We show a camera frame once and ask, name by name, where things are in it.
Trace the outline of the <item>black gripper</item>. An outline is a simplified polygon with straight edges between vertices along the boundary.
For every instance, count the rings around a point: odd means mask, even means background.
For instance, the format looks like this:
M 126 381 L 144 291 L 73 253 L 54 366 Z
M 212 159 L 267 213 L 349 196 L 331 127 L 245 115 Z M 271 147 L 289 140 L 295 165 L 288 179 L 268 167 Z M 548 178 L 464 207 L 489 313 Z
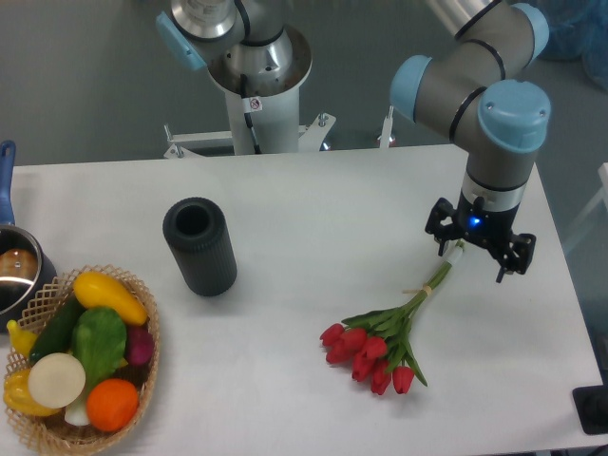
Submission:
M 457 237 L 457 226 L 463 238 L 485 248 L 499 264 L 496 282 L 505 276 L 524 275 L 533 259 L 537 238 L 533 234 L 513 234 L 512 225 L 521 200 L 505 196 L 505 192 L 461 191 L 457 210 L 444 198 L 439 198 L 430 210 L 425 232 L 438 243 L 442 257 L 448 244 Z

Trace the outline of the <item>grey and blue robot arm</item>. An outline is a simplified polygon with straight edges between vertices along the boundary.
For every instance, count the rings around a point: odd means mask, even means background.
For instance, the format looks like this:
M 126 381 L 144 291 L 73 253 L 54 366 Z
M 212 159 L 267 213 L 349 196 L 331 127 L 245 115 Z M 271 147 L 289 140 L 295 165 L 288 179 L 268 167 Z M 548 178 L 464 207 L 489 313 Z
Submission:
M 426 230 L 440 245 L 463 239 L 489 252 L 500 274 L 524 274 L 536 239 L 512 229 L 551 112 L 518 73 L 543 51 L 547 22 L 536 8 L 503 1 L 433 1 L 457 41 L 445 59 L 408 58 L 390 106 L 463 149 L 459 201 L 440 199 Z M 174 58 L 206 69 L 225 96 L 239 155 L 312 151 L 321 140 L 299 125 L 299 89 L 312 67 L 308 42 L 285 21 L 281 1 L 174 1 L 156 28 Z

